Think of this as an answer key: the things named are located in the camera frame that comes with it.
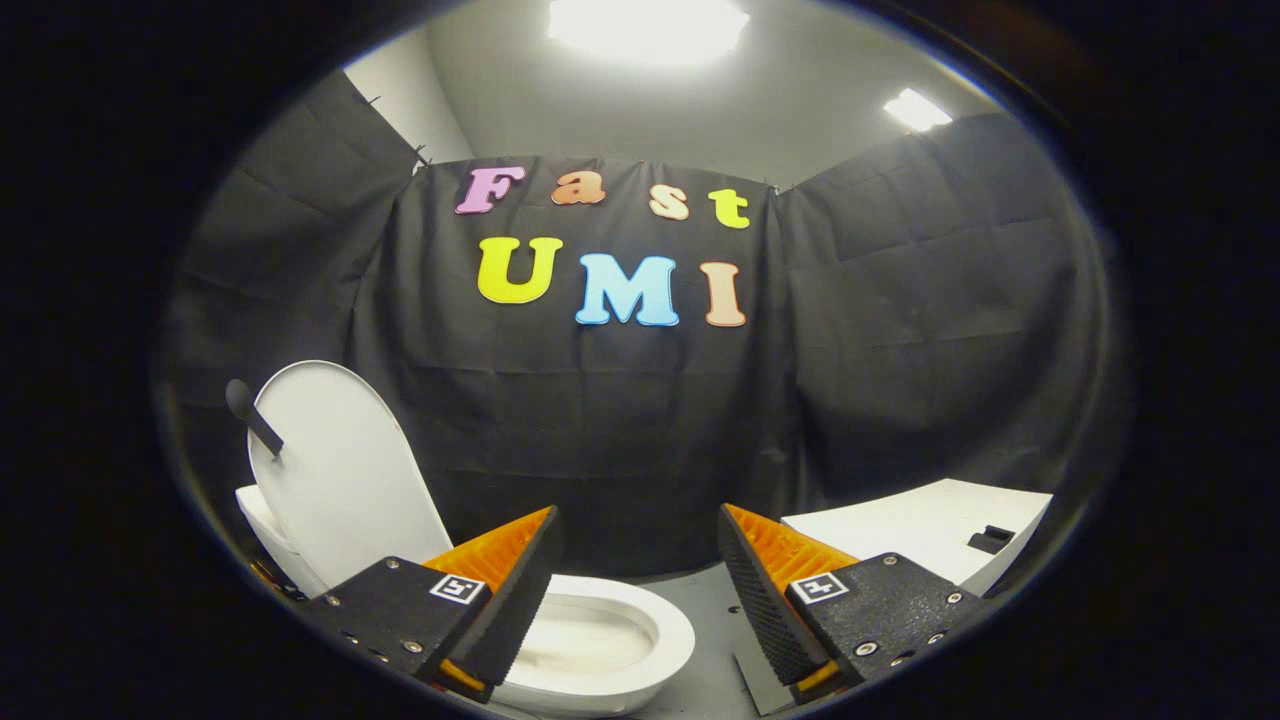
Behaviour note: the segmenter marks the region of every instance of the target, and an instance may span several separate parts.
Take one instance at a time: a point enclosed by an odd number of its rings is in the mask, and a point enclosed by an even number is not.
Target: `white toilet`
[[[236,500],[289,580],[316,597],[378,560],[425,562],[453,547],[383,398],[323,360],[271,377],[255,405],[284,441],[248,432],[257,484]],[[694,651],[689,619],[662,597],[602,578],[552,575],[492,700],[540,715],[600,717],[649,702]]]

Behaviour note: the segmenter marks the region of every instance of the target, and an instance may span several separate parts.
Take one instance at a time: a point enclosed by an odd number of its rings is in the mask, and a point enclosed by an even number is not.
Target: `colorful letter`
[[[604,200],[604,191],[600,190],[604,178],[600,177],[600,173],[579,170],[561,177],[556,183],[559,187],[552,192],[552,202],[557,205],[572,205],[573,202],[590,205]]]
[[[471,187],[467,188],[467,196],[462,200],[462,205],[453,209],[458,215],[470,215],[472,213],[488,213],[493,210],[493,202],[489,202],[489,195],[493,195],[494,200],[502,200],[507,191],[511,190],[511,181],[525,179],[524,168],[479,168],[471,170]]]
[[[649,201],[649,209],[659,218],[684,220],[689,217],[689,205],[682,202],[682,200],[689,200],[689,197],[678,187],[655,184],[649,188],[649,197],[653,197]]]
[[[716,219],[719,220],[722,225],[727,228],[742,229],[751,224],[751,220],[737,214],[739,208],[746,208],[746,199],[739,197],[733,188],[726,187],[724,190],[717,190],[716,192],[708,193],[707,197],[716,201]]]
[[[737,288],[733,287],[737,265],[703,263],[698,269],[707,275],[707,283],[712,290],[712,311],[707,314],[707,323],[718,328],[746,324],[746,315],[737,309]]]
[[[636,302],[641,302],[636,320],[641,325],[675,325],[680,315],[671,307],[671,270],[676,261],[671,258],[649,256],[640,260],[636,273],[627,278],[613,255],[589,252],[579,259],[586,268],[586,293],[582,309],[573,315],[584,325],[603,325],[609,322],[604,299],[626,323]]]
[[[480,295],[502,302],[515,305],[532,302],[547,292],[552,284],[552,263],[556,260],[556,251],[564,246],[554,237],[535,237],[529,241],[534,249],[534,272],[529,275],[529,282],[512,284],[507,281],[507,268],[511,264],[511,252],[520,247],[520,241],[513,237],[486,237],[480,241],[480,273],[476,275],[476,287]]]

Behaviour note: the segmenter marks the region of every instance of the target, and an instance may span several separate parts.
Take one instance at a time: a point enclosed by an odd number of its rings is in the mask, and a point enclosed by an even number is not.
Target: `ceiling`
[[[788,187],[906,128],[883,105],[911,87],[951,117],[1000,111],[867,19],[810,0],[731,0],[737,47],[644,67],[548,37],[550,0],[476,0],[433,18],[429,46],[476,156],[660,160]]]

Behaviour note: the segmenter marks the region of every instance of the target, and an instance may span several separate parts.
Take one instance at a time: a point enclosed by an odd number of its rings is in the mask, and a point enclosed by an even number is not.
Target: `toilet lid handle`
[[[284,448],[284,441],[280,436],[275,434],[271,425],[266,423],[262,414],[257,411],[253,406],[253,396],[244,384],[244,380],[232,379],[227,383],[227,407],[248,425],[250,432],[252,432],[257,439],[262,441],[262,445],[271,451],[271,455],[279,457],[280,450]]]

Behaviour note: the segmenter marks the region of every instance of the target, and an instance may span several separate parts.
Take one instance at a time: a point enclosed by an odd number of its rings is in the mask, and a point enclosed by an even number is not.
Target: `black fabric backdrop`
[[[655,163],[412,164],[337,73],[247,152],[192,241],[161,374],[215,515],[253,557],[221,389],[308,357],[387,400],[454,542],[554,502],[571,573],[712,562],[719,502],[776,518],[942,477],[1055,492],[1053,524],[1110,469],[1128,395],[1108,243],[1009,118],[904,137],[781,195]],[[470,170],[503,165],[527,176],[492,211],[454,214]],[[582,169],[607,197],[553,204]],[[659,182],[686,191],[687,220],[649,210]],[[724,187],[749,228],[717,222],[707,193]],[[494,236],[522,242],[513,282],[530,238],[564,242],[541,299],[479,293]],[[680,323],[577,324],[586,252],[626,273],[673,259]],[[704,322],[704,261],[740,268],[745,325]]]

